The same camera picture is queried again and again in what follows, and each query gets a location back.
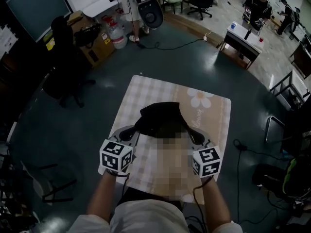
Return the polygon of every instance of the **white sleeve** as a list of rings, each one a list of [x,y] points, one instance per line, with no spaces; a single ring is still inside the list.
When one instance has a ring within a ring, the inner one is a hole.
[[[110,233],[110,225],[96,215],[80,215],[67,233]]]
[[[243,233],[243,230],[239,224],[231,222],[214,229],[213,233]]]

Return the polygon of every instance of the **white table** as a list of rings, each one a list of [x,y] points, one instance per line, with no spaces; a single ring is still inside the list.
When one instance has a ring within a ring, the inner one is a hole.
[[[225,153],[230,99],[138,75],[133,76],[126,90],[110,136],[115,130],[134,125],[140,118],[142,108],[156,102],[168,101],[178,102],[187,124],[206,132],[211,142],[219,146],[221,154]],[[140,135],[136,146],[136,159],[127,169],[130,176],[126,184],[143,192],[193,202],[192,190],[201,184],[200,179],[194,175],[192,167],[187,165],[187,150],[183,153],[184,150],[171,148],[170,151],[163,151],[155,145],[154,138]],[[99,165],[98,172],[104,173],[102,165]],[[125,178],[117,177],[117,182],[123,184]],[[196,192],[196,198],[200,204],[204,204],[201,189]]]
[[[227,28],[227,34],[225,35],[219,51],[221,52],[225,48],[225,45],[229,44],[234,49],[238,50],[238,54],[243,54],[250,60],[246,66],[246,69],[249,69],[258,55],[262,53],[264,42],[260,42],[259,37],[253,33],[250,33],[245,40],[244,37],[248,30],[237,22],[234,23],[236,24],[234,29],[231,28],[231,25]]]
[[[118,2],[121,3],[121,0],[114,0],[112,2],[110,2],[109,0],[98,0],[95,3],[92,3],[84,8],[82,11],[86,16],[94,18],[101,12],[117,5]]]
[[[284,82],[289,79],[288,85],[284,85]],[[280,82],[278,82],[274,87],[270,89],[270,91],[277,97],[282,94],[287,89],[291,88],[294,94],[297,96],[299,101],[304,104],[304,102],[308,99],[310,95],[306,85],[303,83],[298,74],[293,70],[289,74],[287,74]]]

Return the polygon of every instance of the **cardboard box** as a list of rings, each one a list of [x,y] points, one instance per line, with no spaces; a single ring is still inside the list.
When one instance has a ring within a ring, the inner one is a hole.
[[[69,16],[69,19],[67,21],[67,24],[68,25],[71,25],[79,20],[81,20],[83,18],[83,13],[81,10],[78,10],[74,13],[72,13],[70,16]]]
[[[94,24],[95,22],[91,18],[88,18],[82,14],[82,18],[79,21],[73,23],[71,25],[71,28],[74,34],[75,32],[78,32],[81,29],[87,29]],[[80,47],[80,49],[82,50],[88,61],[91,63],[92,68],[99,65],[115,50],[112,41],[105,33],[105,31],[101,31],[98,34],[97,38],[94,40],[92,47],[90,45],[91,44],[89,44],[89,47]]]
[[[80,47],[88,61],[92,64],[92,68],[96,67],[103,60],[113,53],[115,47],[108,35],[103,31],[94,40],[91,48],[87,46]]]

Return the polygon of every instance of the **white flower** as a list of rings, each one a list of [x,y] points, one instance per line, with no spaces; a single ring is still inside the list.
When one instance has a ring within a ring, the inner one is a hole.
[[[208,98],[211,98],[214,96],[214,94],[204,92],[204,91],[198,91],[193,88],[189,88],[187,91],[187,94],[191,97],[191,106],[194,108],[199,107],[200,103],[205,107],[209,108],[211,106],[211,102]]]

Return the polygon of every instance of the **gray floor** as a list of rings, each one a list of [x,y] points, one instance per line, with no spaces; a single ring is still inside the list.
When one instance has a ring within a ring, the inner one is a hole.
[[[213,5],[213,7],[209,8],[209,12],[213,17],[209,18],[209,16],[205,15],[203,21],[200,20],[198,13],[187,15],[190,9],[186,3],[184,3],[183,13],[181,13],[180,8],[177,6],[176,14],[224,36],[228,26],[231,25],[233,21],[242,24],[242,15],[244,12],[242,2],[243,0],[218,0],[217,5]],[[273,15],[280,17],[276,12],[284,8],[278,7],[275,4],[272,5],[272,8]],[[285,33],[283,33],[282,37],[277,36],[273,32],[273,28],[274,24],[267,21],[260,33],[260,36],[264,38],[264,50],[248,71],[270,89],[290,71],[295,70],[302,78],[307,88],[310,89],[311,77],[304,80],[299,70],[291,64],[293,58],[289,58],[298,47],[299,42],[295,39],[290,40],[289,36]]]
[[[162,48],[172,48],[195,40],[195,37],[163,24],[141,39],[146,46],[159,41]],[[218,179],[220,190],[229,206],[232,219],[237,221],[237,161],[239,152],[232,142],[240,139],[250,148],[278,155],[279,146],[263,144],[266,119],[275,115],[284,119],[284,109],[264,85],[251,73],[238,67],[206,42],[196,42],[178,50],[142,50],[133,43],[117,50],[90,78],[97,83],[83,90],[85,107],[78,108],[73,99],[63,109],[58,102],[39,89],[22,113],[12,138],[13,156],[37,166],[58,163],[59,179],[73,173],[78,183],[69,194],[72,202],[43,204],[34,193],[30,180],[25,180],[26,197],[43,220],[44,232],[64,232],[74,219],[85,212],[100,175],[99,148],[108,137],[119,105],[133,75],[193,87],[231,99],[230,127],[222,171]],[[261,220],[271,206],[266,193],[251,182],[258,163],[277,162],[250,152],[242,153],[240,163],[240,220]],[[120,198],[120,186],[117,198]],[[199,216],[194,204],[187,204],[184,214]],[[279,212],[280,218],[286,216]],[[276,226],[272,212],[260,225],[244,223],[244,232],[271,232]]]

